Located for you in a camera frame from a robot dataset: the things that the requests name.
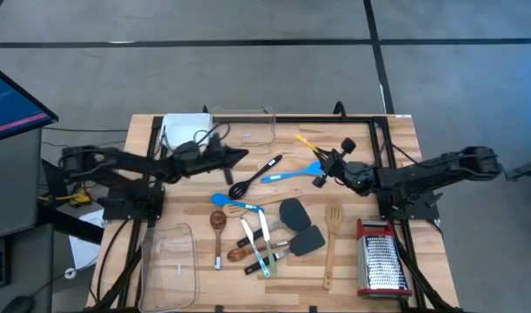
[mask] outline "red grater handle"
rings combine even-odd
[[[366,227],[376,227],[377,230],[366,230]],[[389,221],[362,221],[358,218],[358,227],[356,232],[356,239],[360,239],[363,236],[395,236],[393,226]]]

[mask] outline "blue spatula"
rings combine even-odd
[[[223,206],[225,204],[234,204],[235,206],[242,207],[244,209],[252,210],[254,212],[257,212],[259,210],[263,210],[262,207],[253,205],[253,204],[246,204],[241,203],[237,201],[232,201],[229,199],[229,197],[225,194],[216,193],[213,196],[211,196],[211,202],[213,202],[215,205]]]
[[[271,176],[267,176],[262,178],[262,183],[273,183],[276,181],[279,181],[284,178],[289,178],[293,176],[298,175],[312,175],[312,176],[320,176],[323,175],[323,171],[321,170],[321,163],[319,161],[315,161],[312,164],[308,165],[307,168],[303,170],[295,170],[288,173],[282,173],[282,174],[275,174]]]

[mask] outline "computer screen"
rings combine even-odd
[[[56,121],[55,113],[0,71],[0,140]]]

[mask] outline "cheese grater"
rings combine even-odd
[[[358,296],[408,299],[412,291],[402,270],[391,224],[358,219],[357,225]],[[377,230],[365,230],[364,226]]]

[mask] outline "concrete floor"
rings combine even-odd
[[[531,0],[375,0],[381,39],[531,37]],[[360,0],[5,0],[0,42],[368,38]],[[412,114],[425,157],[487,145],[511,168],[531,159],[531,44],[383,46],[396,113]],[[382,113],[369,46],[0,49],[0,68],[60,117],[125,129],[134,113],[202,106]],[[52,143],[124,134],[45,131]],[[59,149],[43,146],[56,160]],[[440,202],[461,306],[531,312],[531,178],[460,183]],[[71,266],[57,237],[56,273]],[[79,310],[91,272],[56,284],[54,311]]]

